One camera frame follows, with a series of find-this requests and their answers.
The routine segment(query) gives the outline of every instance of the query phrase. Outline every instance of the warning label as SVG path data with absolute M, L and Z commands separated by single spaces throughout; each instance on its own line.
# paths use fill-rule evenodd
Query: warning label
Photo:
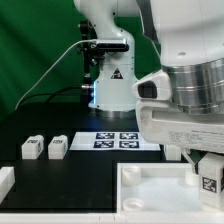
M 195 131 L 191 133 L 185 132 L 169 132 L 169 139 L 172 144 L 184 144 L 200 146 L 202 149 L 210 148 L 221 150 L 224 147 L 223 133 L 207 132 L 207 131 Z
M 120 70 L 117 68 L 112 75 L 111 79 L 123 79 Z

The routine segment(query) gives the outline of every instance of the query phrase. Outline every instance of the printed marker sheet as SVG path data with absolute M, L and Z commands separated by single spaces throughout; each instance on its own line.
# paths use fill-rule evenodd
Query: printed marker sheet
M 70 150 L 160 151 L 160 147 L 146 142 L 138 132 L 77 132 Z

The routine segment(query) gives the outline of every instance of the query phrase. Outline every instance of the white cylinder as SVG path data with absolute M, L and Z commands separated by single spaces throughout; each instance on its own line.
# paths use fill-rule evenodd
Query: white cylinder
M 193 173 L 192 169 L 186 169 L 185 183 L 193 187 L 199 186 L 199 175 Z
M 135 186 L 141 182 L 141 168 L 137 166 L 124 167 L 122 169 L 122 184 Z
M 123 210 L 129 212 L 141 211 L 145 208 L 145 202 L 139 198 L 128 198 L 123 202 Z

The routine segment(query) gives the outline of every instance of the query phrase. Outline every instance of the printed label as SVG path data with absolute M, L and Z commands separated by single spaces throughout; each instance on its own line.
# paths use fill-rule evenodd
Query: printed label
M 63 143 L 63 140 L 54 140 L 53 141 L 53 144 L 62 144 Z
M 108 149 L 114 147 L 114 141 L 95 141 L 93 148 L 95 149 Z
M 188 144 L 198 145 L 205 148 L 223 149 L 224 135 L 219 132 L 197 131 L 192 130 L 190 133 L 185 132 L 169 132 L 169 139 L 172 144 Z
M 137 133 L 120 133 L 120 139 L 138 139 Z
M 97 133 L 96 139 L 114 139 L 114 133 Z
M 111 79 L 123 79 L 120 70 L 117 68 L 112 75 Z
M 139 142 L 137 141 L 120 141 L 119 148 L 123 149 L 139 149 Z
M 217 181 L 209 179 L 207 177 L 202 177 L 202 185 L 204 190 L 217 193 Z
M 36 144 L 38 140 L 29 140 L 27 143 Z

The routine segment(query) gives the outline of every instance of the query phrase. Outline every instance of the black sticker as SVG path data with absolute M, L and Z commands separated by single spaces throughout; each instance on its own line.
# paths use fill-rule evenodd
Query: black sticker
M 36 144 L 37 142 L 37 140 L 29 140 L 27 143 Z
M 138 139 L 137 133 L 120 133 L 120 139 Z
M 117 68 L 112 75 L 111 79 L 123 79 L 120 70 Z
M 63 143 L 63 140 L 54 140 L 53 141 L 53 144 L 62 144 Z
M 40 153 L 41 151 L 41 146 L 40 146 L 40 142 L 38 143 L 38 153 Z
M 114 139 L 114 133 L 97 133 L 96 139 Z
M 139 149 L 138 141 L 120 141 L 119 148 L 123 149 Z
M 95 141 L 94 147 L 95 149 L 108 149 L 114 147 L 114 141 Z
M 203 184 L 203 189 L 213 192 L 213 193 L 217 193 L 217 181 L 216 180 L 212 180 L 209 179 L 207 177 L 202 177 L 202 184 Z

